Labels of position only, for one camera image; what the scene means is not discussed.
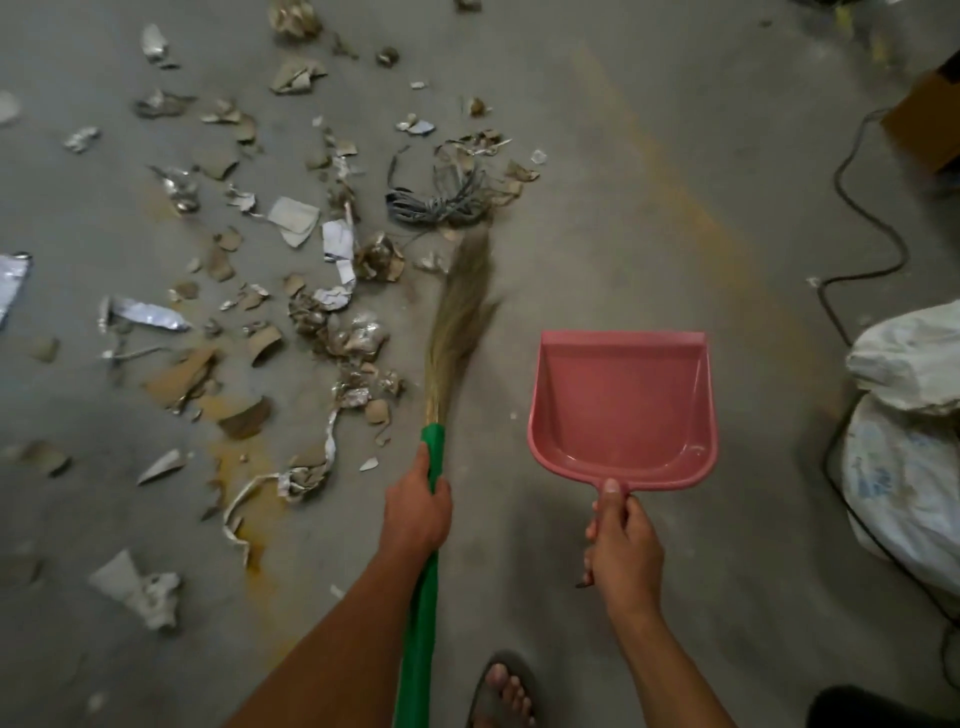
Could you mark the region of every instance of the hand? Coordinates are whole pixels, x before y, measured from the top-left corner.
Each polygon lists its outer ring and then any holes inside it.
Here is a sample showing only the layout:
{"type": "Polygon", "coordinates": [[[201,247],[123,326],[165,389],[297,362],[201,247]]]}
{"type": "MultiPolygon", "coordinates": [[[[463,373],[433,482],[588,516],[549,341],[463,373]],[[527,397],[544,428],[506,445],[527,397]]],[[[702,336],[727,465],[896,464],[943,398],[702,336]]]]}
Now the hand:
{"type": "Polygon", "coordinates": [[[437,492],[430,493],[429,470],[430,451],[420,443],[410,470],[387,489],[380,531],[381,552],[417,559],[419,566],[446,541],[453,517],[450,484],[441,475],[437,492]]]}
{"type": "Polygon", "coordinates": [[[663,546],[640,501],[615,480],[604,483],[596,516],[587,526],[593,544],[584,555],[585,584],[596,584],[611,619],[658,616],[663,546]]]}

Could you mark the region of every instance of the broom bristles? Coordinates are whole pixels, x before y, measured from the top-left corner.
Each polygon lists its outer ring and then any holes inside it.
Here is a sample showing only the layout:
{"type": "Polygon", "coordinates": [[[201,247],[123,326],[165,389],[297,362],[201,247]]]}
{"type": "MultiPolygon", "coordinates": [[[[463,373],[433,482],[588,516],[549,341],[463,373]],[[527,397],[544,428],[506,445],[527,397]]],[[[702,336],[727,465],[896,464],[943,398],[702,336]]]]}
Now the broom bristles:
{"type": "Polygon", "coordinates": [[[467,233],[453,254],[426,349],[426,423],[446,423],[456,386],[499,302],[489,301],[493,277],[490,230],[467,233]]]}

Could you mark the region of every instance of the forearm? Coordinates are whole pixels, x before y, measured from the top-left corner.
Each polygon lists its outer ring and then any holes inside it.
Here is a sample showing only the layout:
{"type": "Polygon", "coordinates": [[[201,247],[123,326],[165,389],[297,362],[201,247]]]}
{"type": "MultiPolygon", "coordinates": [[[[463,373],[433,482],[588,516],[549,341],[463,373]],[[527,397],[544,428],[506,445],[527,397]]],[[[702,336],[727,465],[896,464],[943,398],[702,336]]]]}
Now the forearm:
{"type": "Polygon", "coordinates": [[[421,559],[377,553],[225,728],[388,728],[421,559]]]}
{"type": "Polygon", "coordinates": [[[612,617],[649,728],[735,728],[660,615],[612,617]]]}

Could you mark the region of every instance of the yellow stain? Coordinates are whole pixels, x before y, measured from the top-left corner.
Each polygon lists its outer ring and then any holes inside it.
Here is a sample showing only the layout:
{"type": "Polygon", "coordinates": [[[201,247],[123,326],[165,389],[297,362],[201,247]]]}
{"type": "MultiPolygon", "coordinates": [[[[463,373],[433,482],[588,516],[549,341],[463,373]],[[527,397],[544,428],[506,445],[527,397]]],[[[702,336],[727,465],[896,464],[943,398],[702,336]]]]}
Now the yellow stain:
{"type": "Polygon", "coordinates": [[[687,189],[657,141],[641,129],[636,114],[586,45],[573,53],[574,75],[602,123],[636,151],[660,209],[686,235],[708,280],[725,300],[744,342],[774,362],[828,414],[843,411],[838,362],[827,355],[800,319],[764,281],[750,247],[721,225],[687,189]]]}

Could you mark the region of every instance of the plastic bag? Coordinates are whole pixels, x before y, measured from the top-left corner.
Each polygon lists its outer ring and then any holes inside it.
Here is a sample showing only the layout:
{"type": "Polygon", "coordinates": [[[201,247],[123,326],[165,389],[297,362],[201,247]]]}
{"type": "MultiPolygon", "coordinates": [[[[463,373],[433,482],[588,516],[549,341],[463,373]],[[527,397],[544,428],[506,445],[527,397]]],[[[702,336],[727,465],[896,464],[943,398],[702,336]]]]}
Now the plastic bag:
{"type": "MultiPolygon", "coordinates": [[[[947,419],[900,412],[866,395],[843,453],[853,511],[923,581],[960,595],[960,440],[947,419]]],[[[851,518],[857,541],[886,558],[851,518]]]]}
{"type": "Polygon", "coordinates": [[[861,389],[897,409],[944,415],[960,406],[960,301],[868,328],[847,369],[861,389]]]}

